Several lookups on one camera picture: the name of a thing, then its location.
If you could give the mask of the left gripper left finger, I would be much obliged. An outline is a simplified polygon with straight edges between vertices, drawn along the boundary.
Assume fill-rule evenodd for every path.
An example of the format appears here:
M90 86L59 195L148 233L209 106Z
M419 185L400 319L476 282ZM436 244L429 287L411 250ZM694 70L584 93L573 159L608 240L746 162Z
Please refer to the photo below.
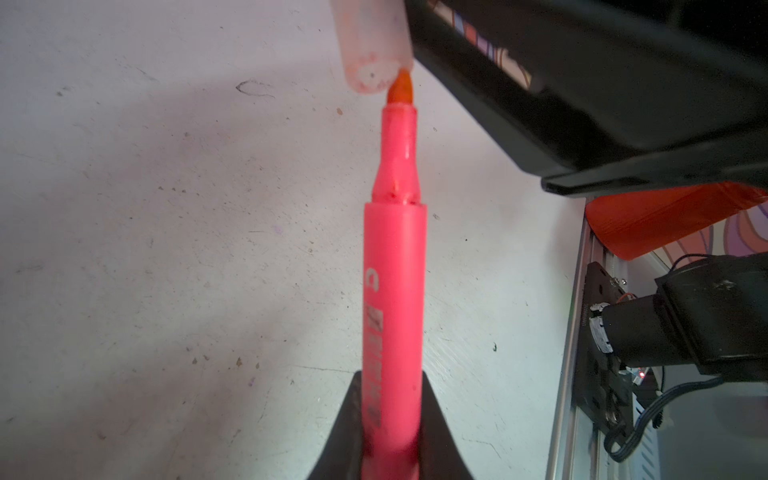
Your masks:
M308 480L360 480L364 451L362 372L353 374L335 422Z

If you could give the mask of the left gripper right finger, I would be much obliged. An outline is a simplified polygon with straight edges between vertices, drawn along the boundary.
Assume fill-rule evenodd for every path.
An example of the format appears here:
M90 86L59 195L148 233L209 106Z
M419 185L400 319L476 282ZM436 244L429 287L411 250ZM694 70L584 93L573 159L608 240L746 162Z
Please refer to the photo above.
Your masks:
M473 480L425 372L422 373L418 459L421 480Z

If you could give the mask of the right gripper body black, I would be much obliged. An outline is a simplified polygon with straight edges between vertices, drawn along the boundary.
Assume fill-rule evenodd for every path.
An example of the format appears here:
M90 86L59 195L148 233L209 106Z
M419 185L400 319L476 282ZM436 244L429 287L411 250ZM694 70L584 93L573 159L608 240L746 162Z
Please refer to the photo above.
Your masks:
M405 9L418 61L547 192L767 185L763 1Z

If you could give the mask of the pink pen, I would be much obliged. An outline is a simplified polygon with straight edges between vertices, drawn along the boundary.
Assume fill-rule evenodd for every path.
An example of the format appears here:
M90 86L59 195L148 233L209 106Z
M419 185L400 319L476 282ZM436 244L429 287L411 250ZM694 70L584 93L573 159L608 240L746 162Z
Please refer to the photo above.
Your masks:
M380 163L364 208L364 479L419 476L427 208L417 116L411 77L402 70L382 110Z

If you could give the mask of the translucent pen cap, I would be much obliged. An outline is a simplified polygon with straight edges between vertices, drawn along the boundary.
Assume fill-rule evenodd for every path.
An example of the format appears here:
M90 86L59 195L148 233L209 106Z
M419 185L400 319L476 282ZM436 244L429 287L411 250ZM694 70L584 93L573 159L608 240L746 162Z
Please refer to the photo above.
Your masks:
M381 93L399 73L413 69L414 55L402 0L331 0L331 14L349 87Z

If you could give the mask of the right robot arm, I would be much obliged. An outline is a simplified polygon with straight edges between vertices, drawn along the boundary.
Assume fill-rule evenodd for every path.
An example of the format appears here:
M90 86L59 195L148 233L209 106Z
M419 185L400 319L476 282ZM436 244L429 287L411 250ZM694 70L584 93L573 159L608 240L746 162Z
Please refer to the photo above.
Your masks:
M549 193L767 189L763 1L409 1L416 58ZM598 333L629 366L767 376L767 257L675 267Z

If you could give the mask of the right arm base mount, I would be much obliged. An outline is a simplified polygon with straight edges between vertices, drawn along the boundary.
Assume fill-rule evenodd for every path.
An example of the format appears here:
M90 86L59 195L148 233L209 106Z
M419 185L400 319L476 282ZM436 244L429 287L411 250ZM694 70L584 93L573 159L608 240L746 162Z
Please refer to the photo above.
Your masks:
M574 367L572 403L608 435L617 427L615 446L624 445L632 433L640 408L630 374L617 356L605 353L597 318L601 309L614 304L624 294L619 283L598 262L587 265L582 307L577 320L578 344Z

